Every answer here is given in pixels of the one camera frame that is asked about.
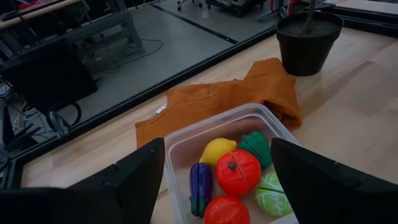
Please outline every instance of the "clear plastic container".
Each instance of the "clear plastic container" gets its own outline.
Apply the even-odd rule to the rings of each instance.
[[[191,166],[199,161],[205,146],[215,138],[227,138],[239,143],[243,135],[253,131],[262,133],[268,142],[278,137],[298,144],[285,126],[265,106],[258,103],[248,103],[225,111],[166,136],[164,175],[178,224],[203,223],[203,219],[194,217],[190,211],[189,172]],[[223,194],[215,179],[214,183],[213,196]],[[251,223],[269,223],[280,218],[260,209],[254,199],[254,191],[241,200],[249,210]]]

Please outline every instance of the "toy fruit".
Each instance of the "toy fruit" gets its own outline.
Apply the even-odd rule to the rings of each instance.
[[[191,212],[203,218],[205,208],[211,200],[213,189],[213,172],[208,164],[196,163],[190,171]]]
[[[218,185],[231,195],[245,195],[257,185],[260,178],[260,162],[242,149],[224,155],[216,166]]]
[[[205,224],[250,224],[248,209],[234,196],[220,195],[207,206]]]
[[[256,190],[256,201],[271,215],[284,216],[293,211],[275,172],[261,177]]]
[[[258,132],[243,136],[238,148],[244,149],[254,155],[260,161],[262,170],[272,164],[271,149],[269,148],[268,141]]]
[[[225,138],[217,138],[209,142],[201,156],[199,162],[216,166],[218,160],[225,154],[236,149],[236,141]]]

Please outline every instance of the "white tag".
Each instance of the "white tag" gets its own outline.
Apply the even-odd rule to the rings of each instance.
[[[164,103],[159,109],[156,110],[156,113],[159,114],[160,112],[162,112],[164,109],[166,109],[167,107],[167,103]]]

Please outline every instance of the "toy green pepper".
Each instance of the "toy green pepper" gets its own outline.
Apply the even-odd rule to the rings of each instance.
[[[260,161],[262,170],[268,168],[272,164],[271,149],[268,141],[258,132],[243,136],[238,148],[244,149],[254,155]]]
[[[206,206],[211,200],[213,189],[213,172],[208,164],[196,163],[190,171],[191,212],[203,218]]]

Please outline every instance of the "black plant pot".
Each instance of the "black plant pot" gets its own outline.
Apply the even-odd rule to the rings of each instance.
[[[314,75],[321,70],[344,24],[340,16],[314,12],[314,21],[327,21],[337,25],[338,29],[323,35],[313,34],[310,37],[298,37],[281,32],[284,27],[295,22],[304,22],[306,18],[307,13],[301,13],[285,18],[277,24],[277,38],[282,62],[287,73],[295,76]]]

